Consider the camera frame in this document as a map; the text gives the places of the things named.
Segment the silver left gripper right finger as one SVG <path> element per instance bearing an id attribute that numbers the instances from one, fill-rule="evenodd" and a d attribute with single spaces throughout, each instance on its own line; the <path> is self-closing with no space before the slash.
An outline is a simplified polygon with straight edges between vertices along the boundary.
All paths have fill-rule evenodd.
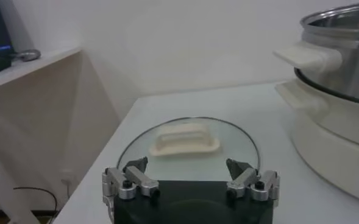
<path id="1" fill-rule="evenodd" d="M 229 201 L 249 195 L 255 201 L 277 201 L 280 193 L 280 176 L 274 170 L 262 174 L 250 164 L 227 159 L 226 166 L 232 177 L 227 182 L 226 195 Z"/>

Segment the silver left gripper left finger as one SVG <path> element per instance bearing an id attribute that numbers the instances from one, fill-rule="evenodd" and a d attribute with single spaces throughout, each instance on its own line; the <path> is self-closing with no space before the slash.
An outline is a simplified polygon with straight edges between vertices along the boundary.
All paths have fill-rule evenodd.
<path id="1" fill-rule="evenodd" d="M 137 188 L 141 195 L 149 198 L 158 197 L 160 194 L 159 182 L 150 179 L 144 174 L 148 158 L 129 161 L 122 170 L 108 167 L 102 173 L 102 201 L 105 203 L 109 214 L 114 213 L 114 198 L 121 200 L 133 200 L 137 194 Z"/>

